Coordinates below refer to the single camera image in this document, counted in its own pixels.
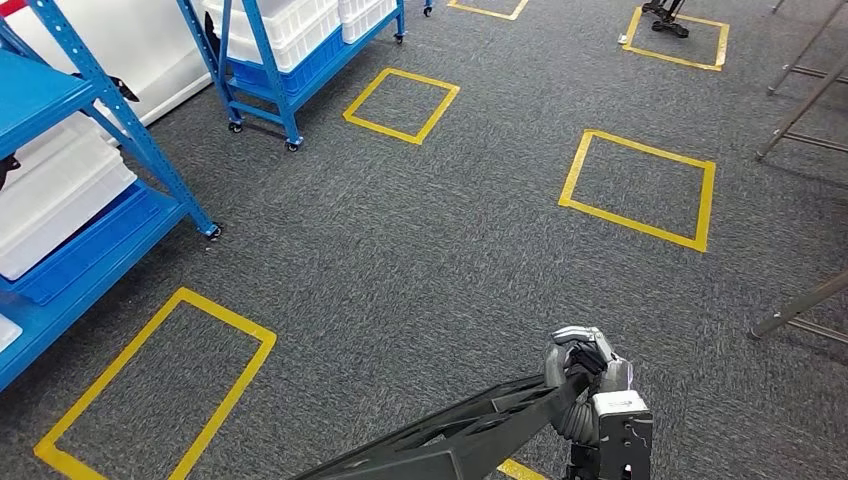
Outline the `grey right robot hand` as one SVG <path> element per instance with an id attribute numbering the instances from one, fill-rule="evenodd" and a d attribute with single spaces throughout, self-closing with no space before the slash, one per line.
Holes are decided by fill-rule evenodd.
<path id="1" fill-rule="evenodd" d="M 545 384 L 563 385 L 568 373 L 580 369 L 594 378 L 599 392 L 631 389 L 632 363 L 614 351 L 599 328 L 566 326 L 554 331 L 545 354 Z"/>

